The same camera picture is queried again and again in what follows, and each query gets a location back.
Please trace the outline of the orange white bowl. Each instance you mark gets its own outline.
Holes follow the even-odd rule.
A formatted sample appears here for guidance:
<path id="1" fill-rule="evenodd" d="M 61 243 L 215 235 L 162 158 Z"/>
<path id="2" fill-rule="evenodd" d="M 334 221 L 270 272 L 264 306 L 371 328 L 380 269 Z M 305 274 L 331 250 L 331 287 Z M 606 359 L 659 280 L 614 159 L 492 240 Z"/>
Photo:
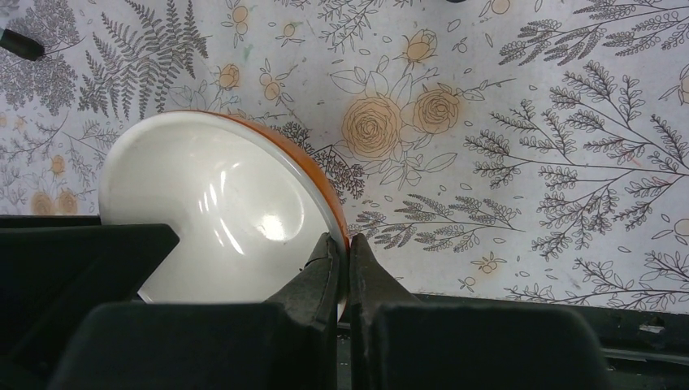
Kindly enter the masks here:
<path id="1" fill-rule="evenodd" d="M 347 223 L 325 173 L 273 128 L 199 110 L 153 115 L 111 146 L 105 224 L 163 223 L 179 243 L 138 289 L 149 304 L 267 299 L 328 234 L 346 259 Z"/>

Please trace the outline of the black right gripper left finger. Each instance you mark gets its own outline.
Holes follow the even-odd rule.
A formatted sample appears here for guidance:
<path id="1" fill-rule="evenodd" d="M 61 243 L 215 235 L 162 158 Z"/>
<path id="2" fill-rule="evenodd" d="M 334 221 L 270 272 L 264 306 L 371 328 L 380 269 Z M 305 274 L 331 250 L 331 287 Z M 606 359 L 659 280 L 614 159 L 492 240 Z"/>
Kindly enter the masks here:
<path id="1" fill-rule="evenodd" d="M 93 310 L 51 389 L 334 389 L 340 259 L 323 234 L 303 270 L 260 303 Z"/>

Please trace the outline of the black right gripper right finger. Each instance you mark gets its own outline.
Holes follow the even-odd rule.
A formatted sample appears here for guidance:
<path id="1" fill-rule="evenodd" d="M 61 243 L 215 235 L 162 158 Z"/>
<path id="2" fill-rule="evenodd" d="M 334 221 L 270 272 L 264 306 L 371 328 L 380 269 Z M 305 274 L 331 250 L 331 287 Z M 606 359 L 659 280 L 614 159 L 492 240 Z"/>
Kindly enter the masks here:
<path id="1" fill-rule="evenodd" d="M 420 301 L 376 260 L 349 248 L 356 389 L 609 389 L 600 343 L 577 313 L 552 305 Z"/>

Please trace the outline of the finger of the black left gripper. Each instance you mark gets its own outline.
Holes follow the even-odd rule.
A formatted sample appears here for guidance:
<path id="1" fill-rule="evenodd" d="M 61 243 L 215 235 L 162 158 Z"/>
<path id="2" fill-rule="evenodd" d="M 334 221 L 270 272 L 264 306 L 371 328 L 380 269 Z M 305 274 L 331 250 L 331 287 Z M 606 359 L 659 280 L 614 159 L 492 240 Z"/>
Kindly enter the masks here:
<path id="1" fill-rule="evenodd" d="M 1 387 L 43 389 L 87 314 L 131 301 L 180 238 L 164 223 L 1 217 Z"/>

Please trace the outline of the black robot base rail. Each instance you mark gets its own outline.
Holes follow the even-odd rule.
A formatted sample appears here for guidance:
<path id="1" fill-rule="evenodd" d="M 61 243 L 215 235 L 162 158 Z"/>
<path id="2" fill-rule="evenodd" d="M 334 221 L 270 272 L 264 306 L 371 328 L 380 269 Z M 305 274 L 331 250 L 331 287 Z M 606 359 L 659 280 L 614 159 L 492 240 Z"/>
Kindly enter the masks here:
<path id="1" fill-rule="evenodd" d="M 688 316 L 575 306 L 605 349 L 614 389 L 687 389 Z"/>

